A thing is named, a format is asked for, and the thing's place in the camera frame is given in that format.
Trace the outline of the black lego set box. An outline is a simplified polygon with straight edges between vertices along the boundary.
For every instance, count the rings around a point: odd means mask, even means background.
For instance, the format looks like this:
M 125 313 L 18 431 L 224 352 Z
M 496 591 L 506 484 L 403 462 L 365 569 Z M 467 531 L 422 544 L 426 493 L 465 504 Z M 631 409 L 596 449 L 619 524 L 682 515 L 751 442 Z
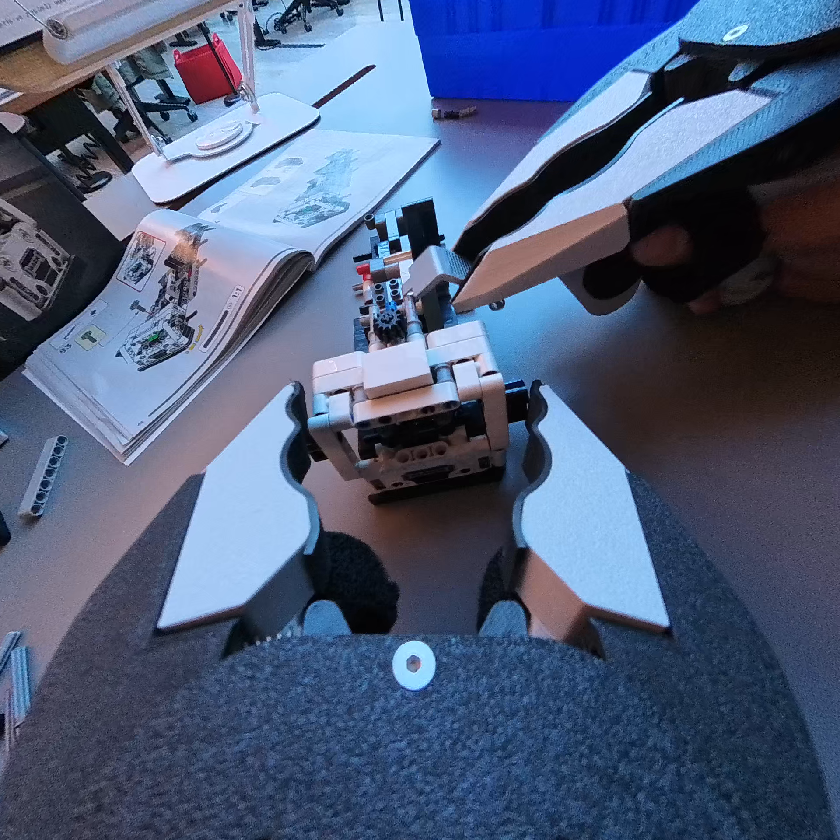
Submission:
M 94 301 L 124 245 L 46 159 L 1 128 L 1 377 Z

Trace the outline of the wooden document holder stand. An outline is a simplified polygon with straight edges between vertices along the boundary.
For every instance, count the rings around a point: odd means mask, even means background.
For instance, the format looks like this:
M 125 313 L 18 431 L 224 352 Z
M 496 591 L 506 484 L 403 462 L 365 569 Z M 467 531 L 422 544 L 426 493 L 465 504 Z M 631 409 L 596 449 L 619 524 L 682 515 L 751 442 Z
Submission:
M 104 70 L 152 152 L 132 174 L 153 203 L 167 204 L 216 180 L 267 149 L 312 126 L 319 111 L 281 93 L 259 96 L 254 67 L 253 9 L 237 2 L 243 80 L 242 104 L 173 143 L 146 127 L 119 74 L 118 60 L 202 23 L 228 2 L 79 2 L 49 17 L 35 42 L 2 58 L 2 88 L 46 93 Z

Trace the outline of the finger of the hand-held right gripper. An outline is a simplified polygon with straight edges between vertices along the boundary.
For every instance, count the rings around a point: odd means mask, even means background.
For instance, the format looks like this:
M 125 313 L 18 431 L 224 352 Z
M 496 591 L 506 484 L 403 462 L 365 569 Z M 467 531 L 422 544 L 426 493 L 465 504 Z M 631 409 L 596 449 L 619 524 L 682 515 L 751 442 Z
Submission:
M 458 310 L 561 278 L 587 311 L 613 312 L 641 281 L 626 252 L 631 241 L 676 223 L 680 210 L 700 210 L 701 200 L 716 203 L 717 194 L 739 195 L 758 181 L 736 157 L 778 131 L 779 92 L 732 88 L 699 98 L 673 98 L 664 87 L 651 92 L 655 114 L 601 170 L 468 260 Z
M 651 74 L 631 70 L 564 114 L 465 226 L 457 255 L 475 260 L 533 220 L 549 200 L 603 168 L 655 114 Z

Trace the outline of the blue plastic bin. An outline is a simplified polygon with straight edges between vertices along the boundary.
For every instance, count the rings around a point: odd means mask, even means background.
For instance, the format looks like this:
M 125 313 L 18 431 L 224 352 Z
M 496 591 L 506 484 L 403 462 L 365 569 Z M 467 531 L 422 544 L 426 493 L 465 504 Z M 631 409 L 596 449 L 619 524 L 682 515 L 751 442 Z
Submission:
M 412 1 L 436 98 L 573 102 L 694 1 Z

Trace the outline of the person's right hand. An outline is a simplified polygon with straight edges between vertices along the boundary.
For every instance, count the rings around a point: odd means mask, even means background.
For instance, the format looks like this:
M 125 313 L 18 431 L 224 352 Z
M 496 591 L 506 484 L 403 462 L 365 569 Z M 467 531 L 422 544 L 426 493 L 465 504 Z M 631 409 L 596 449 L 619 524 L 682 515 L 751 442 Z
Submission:
M 839 181 L 824 180 L 764 205 L 765 245 L 776 259 L 774 288 L 821 305 L 839 302 Z M 631 244 L 637 264 L 676 268 L 692 256 L 688 232 L 669 224 Z

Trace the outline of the open instruction booklet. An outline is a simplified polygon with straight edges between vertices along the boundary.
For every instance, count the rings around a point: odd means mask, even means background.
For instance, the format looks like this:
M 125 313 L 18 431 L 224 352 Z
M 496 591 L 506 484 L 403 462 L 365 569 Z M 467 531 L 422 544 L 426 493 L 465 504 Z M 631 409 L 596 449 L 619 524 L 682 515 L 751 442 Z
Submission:
M 24 376 L 132 463 L 438 143 L 313 129 L 199 217 L 147 215 L 101 295 Z

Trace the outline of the grey lego panel piece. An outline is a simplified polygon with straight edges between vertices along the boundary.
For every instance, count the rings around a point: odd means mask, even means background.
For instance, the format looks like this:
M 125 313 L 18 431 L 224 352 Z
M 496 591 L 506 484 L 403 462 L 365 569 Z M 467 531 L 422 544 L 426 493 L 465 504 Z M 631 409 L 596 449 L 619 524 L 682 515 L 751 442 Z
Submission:
M 472 265 L 456 253 L 430 245 L 408 269 L 403 296 L 420 301 L 427 333 L 457 325 L 450 285 L 461 287 Z

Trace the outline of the lego truck chassis model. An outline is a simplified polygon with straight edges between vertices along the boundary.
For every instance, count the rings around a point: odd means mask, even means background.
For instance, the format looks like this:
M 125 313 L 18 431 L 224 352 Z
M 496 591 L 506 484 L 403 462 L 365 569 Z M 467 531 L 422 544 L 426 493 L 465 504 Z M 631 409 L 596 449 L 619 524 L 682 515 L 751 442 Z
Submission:
M 403 296 L 412 262 L 430 245 L 446 248 L 433 198 L 364 223 L 353 351 L 312 366 L 312 459 L 363 480 L 374 505 L 501 480 L 528 387 L 505 381 L 482 321 L 455 311 L 457 325 L 426 332 L 421 302 Z

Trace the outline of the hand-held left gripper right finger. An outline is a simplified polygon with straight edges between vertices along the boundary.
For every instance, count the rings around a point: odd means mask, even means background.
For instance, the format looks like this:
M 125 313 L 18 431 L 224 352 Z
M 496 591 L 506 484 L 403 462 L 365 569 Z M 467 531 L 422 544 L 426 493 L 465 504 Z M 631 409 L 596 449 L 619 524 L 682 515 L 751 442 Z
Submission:
M 590 619 L 670 629 L 627 470 L 546 384 L 528 406 L 511 585 L 530 634 L 577 643 Z

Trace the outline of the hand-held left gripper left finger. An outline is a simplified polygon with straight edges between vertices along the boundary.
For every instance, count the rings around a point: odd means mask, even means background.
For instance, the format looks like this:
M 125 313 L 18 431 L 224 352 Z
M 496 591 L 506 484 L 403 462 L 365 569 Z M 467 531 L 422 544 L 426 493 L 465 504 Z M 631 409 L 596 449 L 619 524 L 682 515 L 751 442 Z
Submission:
M 205 468 L 157 630 L 240 619 L 277 635 L 319 586 L 321 523 L 299 382 L 284 387 Z

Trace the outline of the light grey lego beam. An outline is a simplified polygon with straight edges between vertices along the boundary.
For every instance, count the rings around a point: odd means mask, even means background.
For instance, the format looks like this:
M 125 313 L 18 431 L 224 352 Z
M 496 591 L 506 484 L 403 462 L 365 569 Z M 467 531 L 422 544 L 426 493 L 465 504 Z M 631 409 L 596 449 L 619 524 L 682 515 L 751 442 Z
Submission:
M 17 511 L 21 519 L 32 520 L 43 515 L 68 443 L 65 435 L 45 441 Z

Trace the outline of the printed instruction sheet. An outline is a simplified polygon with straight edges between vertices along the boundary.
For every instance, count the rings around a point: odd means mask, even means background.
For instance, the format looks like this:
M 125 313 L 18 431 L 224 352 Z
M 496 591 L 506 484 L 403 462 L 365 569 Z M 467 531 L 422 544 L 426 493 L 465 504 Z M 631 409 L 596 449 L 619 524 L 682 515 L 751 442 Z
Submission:
M 56 18 L 78 4 L 78 1 L 1 1 L 1 46 L 41 35 L 48 18 Z

